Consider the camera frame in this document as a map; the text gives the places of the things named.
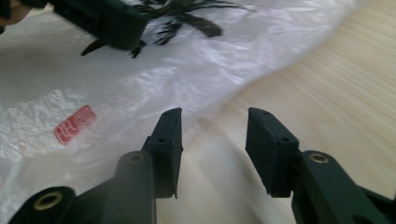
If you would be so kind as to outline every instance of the screw hole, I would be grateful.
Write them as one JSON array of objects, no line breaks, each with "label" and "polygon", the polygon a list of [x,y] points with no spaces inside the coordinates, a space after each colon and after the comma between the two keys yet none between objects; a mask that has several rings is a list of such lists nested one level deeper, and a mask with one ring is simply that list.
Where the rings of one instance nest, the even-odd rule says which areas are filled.
[{"label": "screw hole", "polygon": [[311,159],[311,161],[314,161],[317,163],[328,163],[329,162],[329,159],[327,159],[327,157],[320,155],[318,153],[309,155],[309,159]]},{"label": "screw hole", "polygon": [[367,217],[361,215],[353,215],[352,219],[357,224],[373,224]]},{"label": "screw hole", "polygon": [[143,156],[141,156],[141,155],[134,155],[134,156],[132,156],[132,157],[130,157],[129,159],[128,159],[128,162],[129,163],[138,163],[138,162],[141,162],[143,160]]},{"label": "screw hole", "polygon": [[62,200],[62,193],[60,191],[53,191],[41,196],[35,201],[34,209],[43,211],[50,209]]}]

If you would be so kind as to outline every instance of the plastic bag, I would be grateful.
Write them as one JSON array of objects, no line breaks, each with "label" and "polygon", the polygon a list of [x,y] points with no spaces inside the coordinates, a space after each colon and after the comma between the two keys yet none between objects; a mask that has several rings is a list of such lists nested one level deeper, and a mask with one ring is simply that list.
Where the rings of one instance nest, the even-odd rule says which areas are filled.
[{"label": "plastic bag", "polygon": [[[210,118],[249,82],[320,44],[356,7],[353,0],[239,4],[248,10],[191,13],[213,21],[222,36],[206,38],[182,24],[169,43],[156,46],[155,33],[169,19],[151,22],[136,59],[108,47],[80,57],[92,37],[51,13],[7,28],[0,35],[0,223],[44,188],[69,186],[80,194],[112,176],[114,161],[142,147],[163,111],[182,107],[185,130]],[[61,145],[54,127],[83,105],[96,121]],[[192,138],[185,134],[185,143]],[[178,218],[167,223],[216,223]]]}]

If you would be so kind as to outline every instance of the wooden surface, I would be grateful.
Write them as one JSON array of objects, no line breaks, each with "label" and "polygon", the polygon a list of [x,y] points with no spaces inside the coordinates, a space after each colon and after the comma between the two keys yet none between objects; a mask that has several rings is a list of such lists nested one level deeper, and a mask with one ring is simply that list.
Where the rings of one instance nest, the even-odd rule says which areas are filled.
[{"label": "wooden surface", "polygon": [[[207,202],[190,208],[206,216],[191,215],[191,223],[294,222],[290,201],[262,196],[265,189],[244,151],[250,106],[276,115],[301,149],[333,155],[357,184],[393,198],[395,73],[396,2],[369,1],[322,46],[239,92],[214,122],[202,120],[203,130],[185,146],[180,198],[191,197],[185,188],[195,188],[202,196],[185,200]],[[172,223],[164,216],[160,212],[160,220]]]}]

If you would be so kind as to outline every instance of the wooden table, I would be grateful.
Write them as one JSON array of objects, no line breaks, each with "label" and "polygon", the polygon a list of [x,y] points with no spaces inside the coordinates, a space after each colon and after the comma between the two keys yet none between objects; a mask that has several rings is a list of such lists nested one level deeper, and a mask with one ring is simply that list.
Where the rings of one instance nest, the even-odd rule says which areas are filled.
[{"label": "wooden table", "polygon": [[[197,224],[295,222],[290,200],[265,195],[244,150],[250,106],[276,115],[302,150],[331,154],[357,184],[393,198],[395,87],[396,2],[368,1],[322,46],[249,85],[214,121],[199,122],[185,146],[179,197],[186,206],[178,209]],[[161,223],[173,223],[161,209]]]}]

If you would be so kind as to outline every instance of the black plastic arm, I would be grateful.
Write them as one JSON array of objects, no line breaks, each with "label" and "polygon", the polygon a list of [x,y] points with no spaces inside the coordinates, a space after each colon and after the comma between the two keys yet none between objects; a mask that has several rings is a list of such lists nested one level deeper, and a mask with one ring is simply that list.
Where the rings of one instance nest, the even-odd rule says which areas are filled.
[{"label": "black plastic arm", "polygon": [[177,194],[181,109],[163,113],[141,151],[123,155],[114,177],[78,196],[68,187],[32,196],[9,224],[154,224],[156,198]]},{"label": "black plastic arm", "polygon": [[[21,0],[28,7],[54,6],[55,13],[116,49],[135,49],[149,17],[121,0]],[[10,19],[10,0],[0,0],[0,17]],[[5,31],[0,27],[0,34]]]},{"label": "black plastic arm", "polygon": [[246,151],[272,197],[289,197],[297,223],[392,223],[395,204],[363,191],[338,162],[298,148],[298,140],[267,111],[250,108]]}]

